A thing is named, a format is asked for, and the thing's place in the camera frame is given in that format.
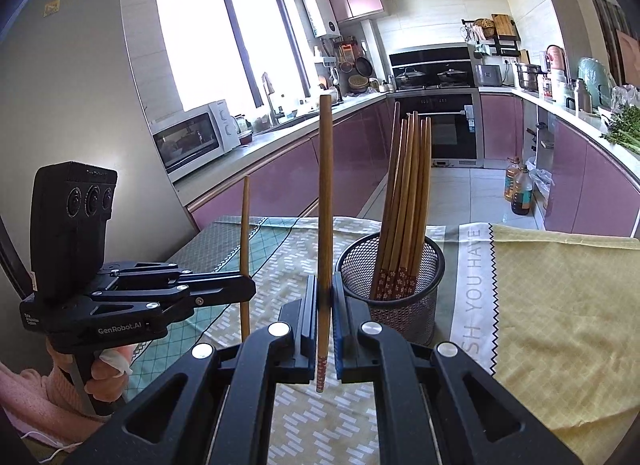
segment microwave oven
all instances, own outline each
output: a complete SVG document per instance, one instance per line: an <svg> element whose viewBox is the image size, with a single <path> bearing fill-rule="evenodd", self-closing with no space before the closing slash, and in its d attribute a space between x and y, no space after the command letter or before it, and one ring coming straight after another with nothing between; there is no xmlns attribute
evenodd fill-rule
<svg viewBox="0 0 640 465"><path fill-rule="evenodd" d="M172 182L240 145L236 119L224 100L176 112L149 128Z"/></svg>

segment green vegetables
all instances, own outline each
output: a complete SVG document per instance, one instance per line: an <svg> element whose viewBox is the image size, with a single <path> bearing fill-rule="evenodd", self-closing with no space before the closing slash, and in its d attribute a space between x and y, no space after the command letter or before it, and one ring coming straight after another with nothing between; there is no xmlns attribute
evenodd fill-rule
<svg viewBox="0 0 640 465"><path fill-rule="evenodd" d="M613 115L608 129L609 132L602 135L605 140L640 154L640 108L624 106L621 112Z"/></svg>

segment wooden chopstick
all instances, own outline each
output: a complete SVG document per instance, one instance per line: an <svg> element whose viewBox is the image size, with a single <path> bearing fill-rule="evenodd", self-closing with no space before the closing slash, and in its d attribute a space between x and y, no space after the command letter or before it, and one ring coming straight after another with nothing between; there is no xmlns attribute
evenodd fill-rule
<svg viewBox="0 0 640 465"><path fill-rule="evenodd" d="M332 268L334 264L334 121L331 95L320 96L320 177L318 199L318 376L316 391L322 393L329 354Z"/></svg>
<svg viewBox="0 0 640 465"><path fill-rule="evenodd" d="M422 154L422 181L420 183L420 222L418 224L418 233L420 234L416 239L414 259L411 263L410 276L412 277L413 286L415 288L415 279L420 272L420 262L422 261L422 249L424 247L424 236L426 235L427 220L429 214L429 194L431 184L431 119L425 117L422 120L422 130L420 144L423 146L421 149Z"/></svg>
<svg viewBox="0 0 640 465"><path fill-rule="evenodd" d="M398 153L400 151L400 102L396 102L392 119L393 129L391 132L389 170L386 175L385 207L382 212L382 224L380 225L380 237L378 240L378 253L376 254L376 265L374 267L373 279L371 281L371 292L369 294L369 298L373 300L376 300L377 297L380 268L385 255L386 236L388 236L389 221L391 220L391 205L394 200L394 184L396 181L396 171L398 169Z"/></svg>
<svg viewBox="0 0 640 465"><path fill-rule="evenodd" d="M242 189L242 216L240 218L240 273L249 277L249 177L244 177ZM240 335L242 342L251 333L249 303L240 303Z"/></svg>
<svg viewBox="0 0 640 465"><path fill-rule="evenodd" d="M417 111L412 116L414 122L414 135L410 138L412 142L411 172L409 175L409 188L406 203L406 215L404 217L404 236L402 236L402 246L400 261L398 263L398 276L394 297L400 299L406 294L406 282L409 274L410 264L415 248L415 220L417 218L416 196L418 187L418 173L420 172L420 119Z"/></svg>
<svg viewBox="0 0 640 465"><path fill-rule="evenodd" d="M392 192L393 198L389 213L388 229L386 230L385 250L383 252L382 265L380 267L380 277L378 289L376 291L377 300L382 301L388 295L389 271L391 265L391 251L393 249L394 237L396 235L398 223L398 210L400 207L400 188L402 185L402 168L406 156L406 137L409 133L409 121L406 116L400 118L400 137L398 139L398 163L396 164L396 177L387 185L386 191Z"/></svg>
<svg viewBox="0 0 640 465"><path fill-rule="evenodd" d="M395 283L396 276L398 275L398 265L400 263L400 254L402 251L402 242L404 239L404 224L406 217L406 210L409 198L409 185L411 177L411 162L414 147L414 134L415 134L415 120L414 116L409 117L408 134L406 135L406 151L404 155L404 164L402 166L402 183L400 186L400 204L398 207L398 221L396 223L396 231L394 233L394 244L391 250L391 262L389 263L389 276L391 281ZM394 287L386 286L385 290L388 290L388 295L392 294Z"/></svg>

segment window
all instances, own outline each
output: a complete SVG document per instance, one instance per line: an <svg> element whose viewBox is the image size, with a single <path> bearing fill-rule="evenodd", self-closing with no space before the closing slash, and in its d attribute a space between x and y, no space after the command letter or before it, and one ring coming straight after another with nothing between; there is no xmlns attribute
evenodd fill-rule
<svg viewBox="0 0 640 465"><path fill-rule="evenodd" d="M185 111L225 99L251 116L267 103L262 74L289 102L309 96L283 0L157 0L164 44Z"/></svg>

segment black wire mesh cup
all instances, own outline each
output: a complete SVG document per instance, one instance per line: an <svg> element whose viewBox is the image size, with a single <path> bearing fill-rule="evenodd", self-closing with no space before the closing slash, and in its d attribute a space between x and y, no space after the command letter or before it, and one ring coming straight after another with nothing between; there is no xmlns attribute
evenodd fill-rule
<svg viewBox="0 0 640 465"><path fill-rule="evenodd" d="M355 241L336 265L344 293L369 305L371 319L398 331L406 340L428 345L435 330L438 285L444 274L444 254L430 238L424 238L420 271L414 294L404 299L373 301L369 298L380 234Z"/></svg>

